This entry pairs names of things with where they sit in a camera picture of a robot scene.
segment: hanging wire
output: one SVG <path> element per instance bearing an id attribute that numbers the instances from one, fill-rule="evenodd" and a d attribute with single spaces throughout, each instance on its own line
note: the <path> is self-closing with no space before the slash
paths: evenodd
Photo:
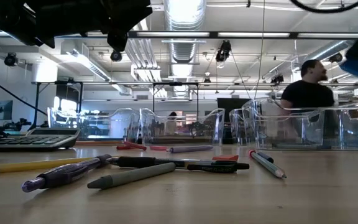
<path id="1" fill-rule="evenodd" d="M 249 99 L 251 99 L 251 96 L 249 95 L 249 92 L 248 92 L 248 90 L 247 90 L 246 84 L 244 83 L 244 79 L 242 78 L 242 75 L 241 75 L 241 72 L 240 72 L 240 70 L 239 70 L 239 67 L 237 66 L 237 62 L 236 62 L 236 59 L 234 58 L 233 51 L 231 51 L 231 55 L 233 56 L 233 61 L 234 61 L 234 64 L 236 65 L 237 72 L 239 72 L 239 76 L 240 76 L 240 78 L 241 78 L 241 82 L 242 82 L 244 88 L 246 89 L 246 92 L 247 92 L 247 95 L 248 95 Z"/>
<path id="2" fill-rule="evenodd" d="M 264 11 L 263 11 L 263 18 L 262 18 L 262 44 L 260 47 L 259 75 L 258 75 L 258 81 L 256 83 L 254 99 L 256 99 L 256 93 L 258 92 L 258 85 L 259 85 L 259 81 L 260 81 L 260 71 L 262 69 L 262 54 L 264 51 L 264 34 L 265 34 L 265 5 L 266 5 L 266 0 L 264 0 Z"/>

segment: table surface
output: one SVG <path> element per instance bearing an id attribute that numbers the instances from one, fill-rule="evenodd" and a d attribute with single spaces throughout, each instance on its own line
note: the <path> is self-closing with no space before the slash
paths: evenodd
<path id="1" fill-rule="evenodd" d="M 176 170 L 107 190 L 87 189 L 105 167 L 63 187 L 24 193 L 21 184 L 42 170 L 0 174 L 0 223 L 358 223 L 358 152 L 265 151 L 288 178 L 281 180 L 247 157 L 248 149 L 170 154 L 115 146 L 57 152 L 0 152 L 0 164 L 101 154 L 211 159 L 238 154 L 249 170 L 212 174 Z"/>

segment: gray pen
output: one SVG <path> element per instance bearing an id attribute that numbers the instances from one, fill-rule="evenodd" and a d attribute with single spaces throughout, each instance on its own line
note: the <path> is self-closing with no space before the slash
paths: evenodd
<path id="1" fill-rule="evenodd" d="M 179 153 L 179 152 L 197 152 L 197 151 L 208 151 L 213 149 L 214 146 L 175 146 L 170 149 L 167 149 L 167 152 Z"/>
<path id="2" fill-rule="evenodd" d="M 108 189 L 123 184 L 128 184 L 137 180 L 154 177 L 156 175 L 172 172 L 176 168 L 173 162 L 161 164 L 157 166 L 145 167 L 129 171 L 120 172 L 117 174 L 106 175 L 98 180 L 88 183 L 89 189 Z"/>

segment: purple pen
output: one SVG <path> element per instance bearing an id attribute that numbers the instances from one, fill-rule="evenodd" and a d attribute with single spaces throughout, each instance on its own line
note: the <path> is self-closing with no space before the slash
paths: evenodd
<path id="1" fill-rule="evenodd" d="M 179 153 L 179 152 L 196 152 L 196 151 L 208 151 L 211 150 L 213 146 L 175 146 L 170 149 L 167 149 L 167 152 Z"/>

